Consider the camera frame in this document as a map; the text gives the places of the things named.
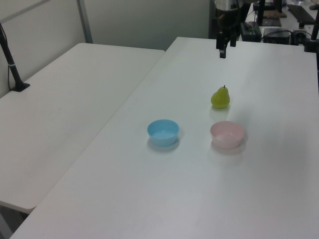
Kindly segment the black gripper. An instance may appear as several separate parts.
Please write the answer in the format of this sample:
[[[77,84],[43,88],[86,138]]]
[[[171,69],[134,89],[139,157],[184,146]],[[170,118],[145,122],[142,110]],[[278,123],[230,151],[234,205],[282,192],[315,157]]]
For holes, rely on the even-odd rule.
[[[218,26],[216,48],[219,50],[220,58],[225,59],[227,48],[225,35],[231,36],[230,46],[236,47],[236,41],[240,35],[241,9],[229,11],[217,9],[215,13]]]

